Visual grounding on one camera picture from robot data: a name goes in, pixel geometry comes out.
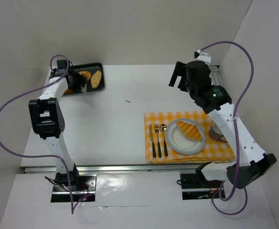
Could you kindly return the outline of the striped triangular bread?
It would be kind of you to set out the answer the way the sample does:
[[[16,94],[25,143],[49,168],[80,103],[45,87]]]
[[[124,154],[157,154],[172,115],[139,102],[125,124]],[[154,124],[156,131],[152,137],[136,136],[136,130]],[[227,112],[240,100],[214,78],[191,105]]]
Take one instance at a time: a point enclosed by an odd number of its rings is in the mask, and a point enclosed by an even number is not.
[[[196,142],[201,142],[203,140],[200,131],[196,125],[186,123],[183,121],[178,121],[176,125],[186,138]]]

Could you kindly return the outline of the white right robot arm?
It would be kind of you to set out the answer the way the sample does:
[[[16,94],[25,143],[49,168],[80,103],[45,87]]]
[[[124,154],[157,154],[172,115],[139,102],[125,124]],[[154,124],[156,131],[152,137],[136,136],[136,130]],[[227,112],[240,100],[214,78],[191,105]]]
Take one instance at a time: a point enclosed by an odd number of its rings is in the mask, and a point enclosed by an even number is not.
[[[235,111],[237,106],[230,95],[224,87],[212,84],[210,73],[203,61],[177,62],[169,86],[173,87],[177,77],[181,77],[178,88],[187,92],[218,126],[236,156],[230,163],[202,164],[196,169],[197,179],[230,181],[235,188],[243,189],[264,175],[277,159],[254,140]]]

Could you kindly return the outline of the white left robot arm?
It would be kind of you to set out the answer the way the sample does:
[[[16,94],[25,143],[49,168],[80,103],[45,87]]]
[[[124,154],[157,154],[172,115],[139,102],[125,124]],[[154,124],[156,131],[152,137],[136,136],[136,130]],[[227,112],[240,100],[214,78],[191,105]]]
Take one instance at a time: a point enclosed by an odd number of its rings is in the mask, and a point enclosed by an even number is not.
[[[65,121],[59,102],[67,89],[76,94],[86,93],[87,78],[76,72],[68,60],[58,60],[49,84],[38,99],[29,101],[32,129],[46,143],[51,155],[58,159],[55,182],[67,186],[70,181],[75,186],[80,183],[79,172],[64,141]]]

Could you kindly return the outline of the ring donut bread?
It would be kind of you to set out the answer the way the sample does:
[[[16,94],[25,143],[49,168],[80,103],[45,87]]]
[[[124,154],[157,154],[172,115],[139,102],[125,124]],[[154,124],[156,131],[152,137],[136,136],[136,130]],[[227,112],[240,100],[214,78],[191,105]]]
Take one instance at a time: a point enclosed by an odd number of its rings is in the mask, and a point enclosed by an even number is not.
[[[88,81],[90,81],[91,73],[89,71],[80,71],[79,74],[84,76]]]

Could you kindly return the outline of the silver metal tongs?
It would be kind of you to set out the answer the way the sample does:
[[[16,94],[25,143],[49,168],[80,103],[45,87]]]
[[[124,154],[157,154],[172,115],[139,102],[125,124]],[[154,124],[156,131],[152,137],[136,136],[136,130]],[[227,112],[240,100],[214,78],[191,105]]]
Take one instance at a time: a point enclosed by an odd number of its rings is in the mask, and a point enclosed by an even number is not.
[[[83,81],[82,86],[81,86],[81,91],[83,93],[86,93],[87,92],[87,82],[88,82],[88,80],[84,76],[83,76],[83,78],[84,78],[84,81]]]

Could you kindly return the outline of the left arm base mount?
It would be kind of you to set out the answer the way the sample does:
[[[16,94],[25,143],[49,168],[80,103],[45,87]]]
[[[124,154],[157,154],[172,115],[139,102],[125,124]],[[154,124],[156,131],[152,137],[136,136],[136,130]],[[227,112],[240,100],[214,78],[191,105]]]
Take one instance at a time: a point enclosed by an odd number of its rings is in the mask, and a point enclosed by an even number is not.
[[[52,203],[70,202],[70,193],[68,186],[59,184],[56,180],[44,177],[52,185]],[[95,202],[97,175],[80,176],[80,183],[71,187],[73,194],[73,202]]]

